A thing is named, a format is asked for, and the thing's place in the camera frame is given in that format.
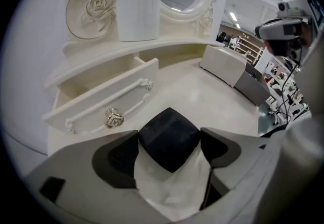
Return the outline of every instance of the drawer handle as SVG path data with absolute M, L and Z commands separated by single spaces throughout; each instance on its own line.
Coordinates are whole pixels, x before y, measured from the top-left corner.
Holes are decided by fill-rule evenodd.
M 116 108 L 110 108 L 106 111 L 107 120 L 105 125 L 108 128 L 119 127 L 124 122 L 124 116 L 118 113 Z

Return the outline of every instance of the person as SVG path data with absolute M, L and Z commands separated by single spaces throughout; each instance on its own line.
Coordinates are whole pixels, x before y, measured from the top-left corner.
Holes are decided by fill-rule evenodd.
M 229 42 L 231 41 L 232 38 L 233 38 L 233 35 L 229 35 L 229 34 L 226 35 L 225 40 L 224 40 L 225 47 L 229 46 Z
M 239 36 L 237 36 L 236 38 L 231 39 L 231 41 L 229 42 L 229 48 L 231 50 L 235 49 L 235 47 L 237 46 L 239 40 Z
M 217 35 L 216 41 L 223 43 L 225 37 L 226 37 L 226 32 L 221 32 L 220 34 Z

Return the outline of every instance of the white cloth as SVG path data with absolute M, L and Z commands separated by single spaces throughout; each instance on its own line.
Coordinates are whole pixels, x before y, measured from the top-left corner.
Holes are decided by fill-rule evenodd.
M 237 42 L 238 42 L 238 38 L 233 38 L 233 39 L 231 39 L 231 41 L 229 42 L 229 46 L 235 48 Z

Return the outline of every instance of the white cabinet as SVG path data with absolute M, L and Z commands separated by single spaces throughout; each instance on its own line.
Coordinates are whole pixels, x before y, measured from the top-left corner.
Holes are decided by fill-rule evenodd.
M 54 109 L 43 120 L 80 135 L 118 127 L 148 100 L 157 70 L 158 59 L 132 55 L 86 70 L 58 86 Z

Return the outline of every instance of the decorative molding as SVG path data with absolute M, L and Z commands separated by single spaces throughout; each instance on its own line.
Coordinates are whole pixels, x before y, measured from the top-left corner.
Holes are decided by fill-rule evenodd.
M 118 113 L 116 108 L 109 108 L 106 111 L 107 120 L 105 121 L 105 125 L 108 128 L 119 127 L 124 122 L 124 116 Z
M 80 39 L 103 36 L 115 22 L 116 0 L 69 0 L 66 24 L 70 32 Z
M 107 105 L 107 104 L 110 104 L 111 102 L 115 101 L 116 99 L 124 96 L 125 94 L 131 92 L 132 90 L 134 90 L 135 88 L 139 87 L 139 86 L 142 86 L 142 87 L 145 87 L 146 91 L 147 92 L 150 92 L 153 88 L 153 82 L 152 81 L 149 81 L 147 78 L 146 79 L 143 79 L 143 78 L 140 78 L 138 79 L 137 81 L 135 81 L 134 83 L 130 84 L 129 86 L 125 87 L 124 89 L 120 90 L 119 92 L 115 93 L 114 95 L 108 97 L 107 99 L 99 102 L 98 104 L 88 108 L 87 110 L 71 117 L 71 118 L 67 118 L 65 119 L 65 127 L 66 127 L 66 130 L 71 133 L 71 134 L 77 134 L 78 132 L 73 128 L 73 123 L 80 120 L 81 118 L 84 118 L 85 116 L 99 110 L 100 108 L 102 108 L 103 106 Z M 137 107 L 139 107 L 142 103 L 144 103 L 144 101 L 146 100 L 146 98 L 148 97 L 148 93 L 146 93 L 142 99 L 142 101 L 140 101 L 137 105 L 135 105 L 134 107 L 132 107 L 130 110 L 128 110 L 127 112 L 125 112 L 123 115 L 122 114 L 118 114 L 118 116 L 121 116 L 123 117 L 123 122 L 124 122 L 124 116 L 126 116 L 127 114 L 131 113 L 133 110 L 135 110 Z M 112 122 L 105 122 L 104 126 L 108 126 L 109 123 L 112 123 Z
M 193 27 L 196 29 L 201 37 L 209 36 L 213 25 L 213 0 L 207 10 L 193 23 Z

